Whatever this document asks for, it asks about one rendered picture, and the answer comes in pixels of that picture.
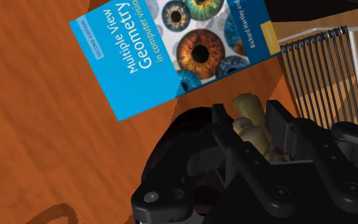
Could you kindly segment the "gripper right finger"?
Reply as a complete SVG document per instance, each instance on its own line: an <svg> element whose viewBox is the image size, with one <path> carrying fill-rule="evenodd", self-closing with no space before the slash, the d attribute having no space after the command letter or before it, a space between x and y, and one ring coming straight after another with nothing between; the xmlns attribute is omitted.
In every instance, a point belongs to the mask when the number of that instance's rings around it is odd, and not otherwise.
<svg viewBox="0 0 358 224"><path fill-rule="evenodd" d="M358 214L358 124L337 122L330 129L295 118L277 100L266 103L265 126L296 160L311 160L340 209Z"/></svg>

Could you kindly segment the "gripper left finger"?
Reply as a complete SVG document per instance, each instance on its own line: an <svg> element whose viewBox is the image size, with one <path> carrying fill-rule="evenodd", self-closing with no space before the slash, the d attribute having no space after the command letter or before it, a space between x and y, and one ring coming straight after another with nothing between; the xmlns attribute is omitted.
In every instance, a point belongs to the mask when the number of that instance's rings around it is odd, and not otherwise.
<svg viewBox="0 0 358 224"><path fill-rule="evenodd" d="M164 154L153 167L145 166L142 181L131 197L136 222L175 223L193 214L193 189L204 174L219 167L229 187L238 176L249 185L265 211L287 218L296 212L296 199L289 186L263 179L271 165L250 142L233 130L231 116L223 104L199 107L179 115L165 131L149 159ZM287 193L279 196L277 191Z"/></svg>

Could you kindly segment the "beige lumpy figure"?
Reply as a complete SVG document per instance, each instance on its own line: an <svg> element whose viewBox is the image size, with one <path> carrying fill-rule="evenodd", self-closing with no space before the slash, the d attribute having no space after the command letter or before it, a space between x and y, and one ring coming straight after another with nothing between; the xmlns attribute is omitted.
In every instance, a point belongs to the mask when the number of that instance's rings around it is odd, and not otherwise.
<svg viewBox="0 0 358 224"><path fill-rule="evenodd" d="M243 141L248 141L271 164L291 161L290 154L277 146L265 125L265 111L259 97L240 94L233 105L239 118L233 121L233 130Z"/></svg>

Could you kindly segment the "blue book with eye pictures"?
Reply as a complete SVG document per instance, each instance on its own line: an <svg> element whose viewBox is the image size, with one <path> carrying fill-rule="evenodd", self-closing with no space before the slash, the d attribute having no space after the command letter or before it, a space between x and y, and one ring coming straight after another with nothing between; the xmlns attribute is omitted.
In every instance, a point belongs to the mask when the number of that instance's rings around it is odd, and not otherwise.
<svg viewBox="0 0 358 224"><path fill-rule="evenodd" d="M119 121L280 50L264 0L109 0L69 25Z"/></svg>

